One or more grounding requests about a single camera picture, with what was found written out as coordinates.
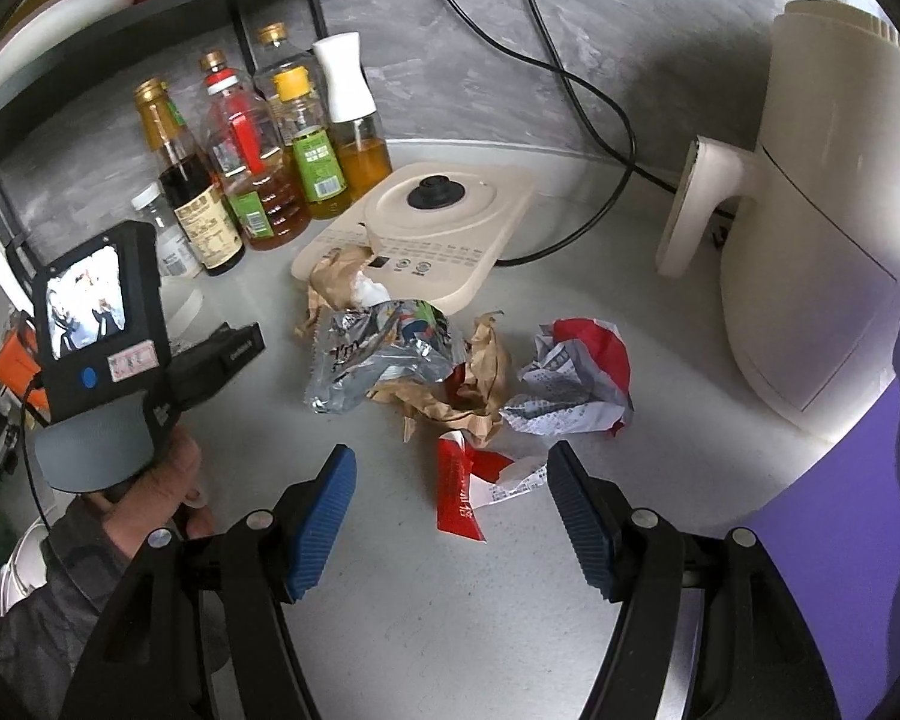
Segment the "person's left hand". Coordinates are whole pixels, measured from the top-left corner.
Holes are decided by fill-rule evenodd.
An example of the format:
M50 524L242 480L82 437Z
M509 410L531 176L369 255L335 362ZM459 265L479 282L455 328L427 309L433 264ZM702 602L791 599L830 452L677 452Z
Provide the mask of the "person's left hand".
M115 504L103 509L103 531L123 556L133 559L154 530L165 527L180 505L187 507L196 491L201 461L196 440L176 426L160 460Z

